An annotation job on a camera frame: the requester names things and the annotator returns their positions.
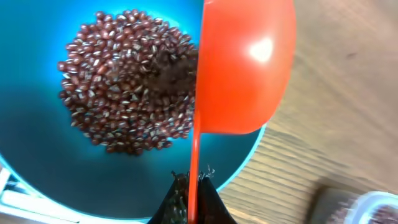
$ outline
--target orange plastic spoon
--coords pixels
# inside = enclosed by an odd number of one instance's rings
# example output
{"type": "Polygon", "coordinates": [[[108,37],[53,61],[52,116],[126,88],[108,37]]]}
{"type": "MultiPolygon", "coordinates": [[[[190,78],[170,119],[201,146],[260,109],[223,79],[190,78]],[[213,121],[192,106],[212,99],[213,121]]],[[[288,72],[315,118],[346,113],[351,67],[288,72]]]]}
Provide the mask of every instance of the orange plastic spoon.
{"type": "Polygon", "coordinates": [[[295,36],[293,0],[205,0],[188,223],[197,221],[201,133],[246,134],[271,118],[289,80],[295,36]]]}

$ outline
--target wood grain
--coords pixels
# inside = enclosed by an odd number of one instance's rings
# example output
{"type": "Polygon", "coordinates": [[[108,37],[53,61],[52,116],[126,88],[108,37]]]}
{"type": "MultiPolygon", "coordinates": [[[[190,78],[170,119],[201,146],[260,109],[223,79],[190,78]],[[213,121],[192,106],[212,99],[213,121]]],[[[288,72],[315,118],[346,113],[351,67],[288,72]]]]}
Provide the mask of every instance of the wood grain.
{"type": "Polygon", "coordinates": [[[221,197],[239,223],[303,223],[324,182],[398,193],[398,1],[296,0],[292,77],[221,197]]]}

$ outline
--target utensil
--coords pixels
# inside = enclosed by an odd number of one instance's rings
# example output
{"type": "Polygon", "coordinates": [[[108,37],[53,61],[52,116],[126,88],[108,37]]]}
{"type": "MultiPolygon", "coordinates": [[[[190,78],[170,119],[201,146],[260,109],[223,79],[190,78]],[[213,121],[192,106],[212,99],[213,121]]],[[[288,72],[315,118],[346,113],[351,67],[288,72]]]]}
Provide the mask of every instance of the utensil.
{"type": "Polygon", "coordinates": [[[291,0],[206,0],[199,49],[188,221],[197,220],[202,133],[246,134],[275,112],[295,46],[291,0]]]}
{"type": "MultiPolygon", "coordinates": [[[[153,149],[140,157],[105,153],[104,146],[93,146],[70,127],[69,111],[57,98],[63,79],[57,62],[66,60],[65,44],[80,24],[95,21],[96,11],[116,15],[126,9],[145,10],[198,43],[203,3],[2,1],[0,19],[8,21],[2,27],[8,35],[0,37],[0,162],[44,197],[98,220],[144,222],[153,216],[174,180],[171,171],[186,173],[190,168],[192,133],[187,140],[173,140],[169,149],[153,149]]],[[[263,133],[264,128],[239,136],[201,136],[200,170],[209,164],[216,171],[211,179],[216,189],[239,173],[263,133]]]]}

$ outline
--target wooden surface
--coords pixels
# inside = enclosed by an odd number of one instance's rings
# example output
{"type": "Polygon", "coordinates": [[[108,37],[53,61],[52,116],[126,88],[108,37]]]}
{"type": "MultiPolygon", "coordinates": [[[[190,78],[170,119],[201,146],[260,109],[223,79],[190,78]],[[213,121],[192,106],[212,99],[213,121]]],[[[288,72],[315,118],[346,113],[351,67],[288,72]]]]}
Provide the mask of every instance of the wooden surface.
{"type": "Polygon", "coordinates": [[[239,223],[302,223],[327,180],[398,193],[398,1],[295,7],[289,87],[254,157],[221,193],[239,223]]]}

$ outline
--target blue plate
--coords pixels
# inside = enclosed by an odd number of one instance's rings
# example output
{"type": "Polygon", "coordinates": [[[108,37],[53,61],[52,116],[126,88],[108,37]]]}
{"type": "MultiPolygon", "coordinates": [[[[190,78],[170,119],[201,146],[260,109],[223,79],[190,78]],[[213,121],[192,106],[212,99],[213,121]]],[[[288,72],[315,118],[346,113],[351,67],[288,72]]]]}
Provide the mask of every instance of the blue plate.
{"type": "MultiPolygon", "coordinates": [[[[190,139],[140,157],[106,154],[76,128],[57,98],[57,62],[84,22],[96,11],[138,8],[200,38],[203,1],[1,1],[1,162],[33,189],[75,211],[101,218],[142,220],[158,209],[173,178],[187,172],[190,139]]],[[[264,128],[240,136],[205,134],[200,169],[209,164],[219,190],[254,153],[264,128]]]]}

